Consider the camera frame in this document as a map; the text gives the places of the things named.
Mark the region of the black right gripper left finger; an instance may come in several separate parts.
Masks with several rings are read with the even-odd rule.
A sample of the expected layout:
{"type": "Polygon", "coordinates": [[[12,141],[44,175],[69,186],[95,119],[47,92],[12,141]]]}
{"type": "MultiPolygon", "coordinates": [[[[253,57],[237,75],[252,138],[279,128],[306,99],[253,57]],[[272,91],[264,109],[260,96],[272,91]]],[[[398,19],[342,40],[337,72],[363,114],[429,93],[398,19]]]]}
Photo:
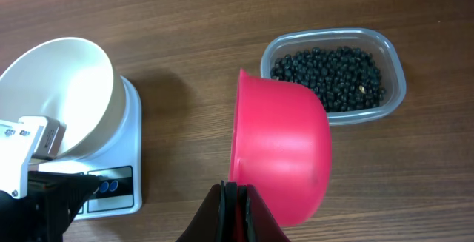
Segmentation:
{"type": "Polygon", "coordinates": [[[188,227],[177,242],[233,241],[237,184],[221,181],[211,187],[188,227]]]}

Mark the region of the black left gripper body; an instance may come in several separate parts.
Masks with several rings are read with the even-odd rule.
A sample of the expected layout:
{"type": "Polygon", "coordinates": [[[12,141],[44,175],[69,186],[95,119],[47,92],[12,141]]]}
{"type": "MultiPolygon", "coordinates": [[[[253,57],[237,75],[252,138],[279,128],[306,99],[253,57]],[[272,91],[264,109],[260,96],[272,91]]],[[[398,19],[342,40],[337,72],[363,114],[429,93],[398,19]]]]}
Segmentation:
{"type": "Polygon", "coordinates": [[[1,242],[56,242],[100,187],[97,175],[29,172],[27,195],[1,191],[1,242]]]}

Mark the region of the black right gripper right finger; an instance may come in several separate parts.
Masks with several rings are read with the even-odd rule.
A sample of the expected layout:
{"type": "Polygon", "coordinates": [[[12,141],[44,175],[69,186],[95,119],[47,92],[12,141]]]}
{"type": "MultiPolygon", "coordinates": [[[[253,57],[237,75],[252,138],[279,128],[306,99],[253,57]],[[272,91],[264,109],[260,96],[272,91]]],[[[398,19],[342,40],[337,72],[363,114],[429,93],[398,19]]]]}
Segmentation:
{"type": "Polygon", "coordinates": [[[254,186],[239,186],[236,204],[238,242],[290,242],[254,186]]]}

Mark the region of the pink measuring scoop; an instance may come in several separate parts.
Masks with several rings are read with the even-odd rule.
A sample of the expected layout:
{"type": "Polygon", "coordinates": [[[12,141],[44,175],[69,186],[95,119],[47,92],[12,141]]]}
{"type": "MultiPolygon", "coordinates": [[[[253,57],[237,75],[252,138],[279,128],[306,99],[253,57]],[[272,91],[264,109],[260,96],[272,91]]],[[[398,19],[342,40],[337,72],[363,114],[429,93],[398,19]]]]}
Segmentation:
{"type": "Polygon", "coordinates": [[[241,70],[229,179],[252,185],[281,226],[311,218],[326,194],[332,139],[324,107],[308,88],[241,70]]]}

